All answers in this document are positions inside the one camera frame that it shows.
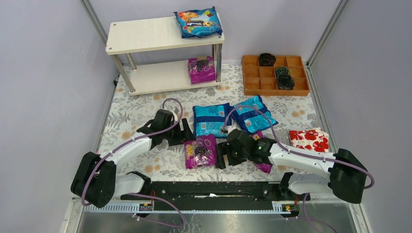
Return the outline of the purple candy bag bottom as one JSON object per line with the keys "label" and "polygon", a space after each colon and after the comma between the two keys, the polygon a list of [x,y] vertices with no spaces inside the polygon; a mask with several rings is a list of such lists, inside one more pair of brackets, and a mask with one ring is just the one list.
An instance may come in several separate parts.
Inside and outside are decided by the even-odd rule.
{"label": "purple candy bag bottom", "polygon": [[214,135],[202,135],[184,142],[186,169],[214,166],[217,162],[217,141]]}

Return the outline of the purple candy bag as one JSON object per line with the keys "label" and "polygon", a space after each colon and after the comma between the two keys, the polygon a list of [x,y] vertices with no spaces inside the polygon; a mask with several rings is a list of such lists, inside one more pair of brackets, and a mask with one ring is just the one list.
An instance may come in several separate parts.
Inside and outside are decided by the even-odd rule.
{"label": "purple candy bag", "polygon": [[214,135],[202,135],[184,142],[186,169],[214,166],[217,162],[217,141]]}
{"label": "purple candy bag", "polygon": [[213,58],[211,56],[190,58],[188,60],[188,74],[191,84],[216,80]]}
{"label": "purple candy bag", "polygon": [[254,162],[255,166],[264,173],[270,174],[273,164],[270,163],[269,150],[275,142],[273,139],[265,138],[262,131],[257,131],[252,134],[252,138],[258,142],[256,151],[253,155],[257,155],[261,163]]}

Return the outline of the blue fruit candy bag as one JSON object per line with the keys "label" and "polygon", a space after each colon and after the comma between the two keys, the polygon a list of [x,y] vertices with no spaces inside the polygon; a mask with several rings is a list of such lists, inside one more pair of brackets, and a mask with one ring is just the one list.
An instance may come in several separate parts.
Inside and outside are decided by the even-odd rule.
{"label": "blue fruit candy bag", "polygon": [[215,6],[203,10],[187,10],[174,12],[177,23],[181,27],[182,38],[202,38],[217,34],[222,36],[222,26]]}

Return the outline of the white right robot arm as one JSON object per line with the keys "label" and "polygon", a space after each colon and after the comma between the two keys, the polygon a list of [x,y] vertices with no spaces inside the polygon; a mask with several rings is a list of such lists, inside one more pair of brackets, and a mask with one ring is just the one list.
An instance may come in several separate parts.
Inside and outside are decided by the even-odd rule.
{"label": "white right robot arm", "polygon": [[236,166],[247,160],[256,164],[290,166],[306,175],[284,174],[279,184],[284,197],[306,193],[331,193],[343,201],[359,204],[369,175],[366,167],[346,149],[337,153],[292,148],[267,137],[254,139],[233,129],[225,142],[216,146],[216,167]]}

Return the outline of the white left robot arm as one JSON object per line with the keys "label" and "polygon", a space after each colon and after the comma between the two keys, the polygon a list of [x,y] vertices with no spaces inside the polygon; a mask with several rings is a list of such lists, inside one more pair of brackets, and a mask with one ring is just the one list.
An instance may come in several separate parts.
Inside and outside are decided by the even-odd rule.
{"label": "white left robot arm", "polygon": [[131,139],[107,155],[88,152],[78,166],[70,190],[82,198],[86,205],[102,208],[113,198],[134,193],[150,194],[151,179],[137,171],[125,175],[117,172],[138,155],[144,154],[163,141],[169,146],[182,145],[194,140],[186,118],[160,109],[153,119],[138,128]]}

